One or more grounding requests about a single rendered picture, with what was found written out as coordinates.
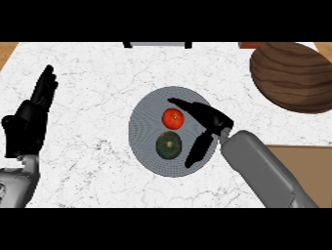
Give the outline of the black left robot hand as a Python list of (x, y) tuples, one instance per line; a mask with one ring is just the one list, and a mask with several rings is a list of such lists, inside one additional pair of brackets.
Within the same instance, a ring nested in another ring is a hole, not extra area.
[(17, 113), (2, 118), (6, 136), (6, 158), (39, 154), (46, 134), (48, 113), (58, 88), (54, 66), (49, 64), (36, 81), (33, 96), (24, 100)]

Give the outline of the grey appliance with black legs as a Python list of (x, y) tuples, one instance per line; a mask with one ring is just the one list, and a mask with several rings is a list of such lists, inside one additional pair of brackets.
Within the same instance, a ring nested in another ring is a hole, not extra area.
[(123, 42), (124, 48), (133, 48), (135, 46), (157, 46), (157, 47), (182, 47), (192, 49), (192, 42)]

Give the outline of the grey round placemat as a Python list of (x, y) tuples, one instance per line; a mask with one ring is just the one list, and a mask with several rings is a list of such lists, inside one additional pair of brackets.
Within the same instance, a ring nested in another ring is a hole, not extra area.
[[(197, 138), (207, 131), (191, 114), (169, 99), (210, 104), (204, 97), (183, 87), (164, 87), (151, 92), (138, 103), (129, 121), (129, 144), (135, 156), (148, 170), (164, 177), (183, 177), (195, 173), (210, 161), (219, 145), (213, 136), (204, 158), (191, 167), (185, 166)], [(167, 110), (182, 114), (177, 129), (164, 124)]]

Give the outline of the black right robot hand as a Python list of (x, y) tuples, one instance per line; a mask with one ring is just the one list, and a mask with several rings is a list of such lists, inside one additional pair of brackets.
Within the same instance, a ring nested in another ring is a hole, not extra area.
[(197, 138), (192, 149), (185, 161), (185, 167), (191, 168), (200, 162), (208, 152), (213, 143), (213, 136), (228, 135), (233, 129), (233, 120), (210, 105), (202, 103), (189, 103), (188, 101), (170, 98), (169, 101), (176, 104), (195, 118), (205, 132)]

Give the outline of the red tomato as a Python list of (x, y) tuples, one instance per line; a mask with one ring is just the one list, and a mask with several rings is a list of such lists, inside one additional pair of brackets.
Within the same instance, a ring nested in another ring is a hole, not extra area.
[(176, 108), (169, 108), (163, 115), (163, 122), (169, 129), (177, 130), (183, 125), (183, 113)]

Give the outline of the tan wooden cutting board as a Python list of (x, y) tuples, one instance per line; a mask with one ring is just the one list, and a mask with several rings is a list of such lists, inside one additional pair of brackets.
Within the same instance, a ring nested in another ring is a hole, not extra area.
[(269, 146), (320, 207), (332, 207), (332, 146)]

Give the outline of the red-brown block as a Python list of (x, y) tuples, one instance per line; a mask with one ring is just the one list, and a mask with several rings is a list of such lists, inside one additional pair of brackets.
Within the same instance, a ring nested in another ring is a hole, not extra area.
[(266, 43), (267, 42), (239, 42), (238, 47), (239, 47), (239, 49), (257, 49)]

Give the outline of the brown wooden bowl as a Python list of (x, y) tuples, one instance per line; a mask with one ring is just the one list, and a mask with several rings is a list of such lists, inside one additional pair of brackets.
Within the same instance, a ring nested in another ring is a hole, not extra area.
[(298, 113), (332, 110), (332, 62), (297, 42), (269, 42), (253, 52), (250, 73), (266, 99)]

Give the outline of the dark green squash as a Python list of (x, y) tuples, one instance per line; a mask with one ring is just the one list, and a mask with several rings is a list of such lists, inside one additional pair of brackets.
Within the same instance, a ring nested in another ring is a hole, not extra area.
[(173, 131), (161, 133), (157, 139), (157, 153), (166, 160), (172, 160), (180, 155), (182, 140), (180, 136)]

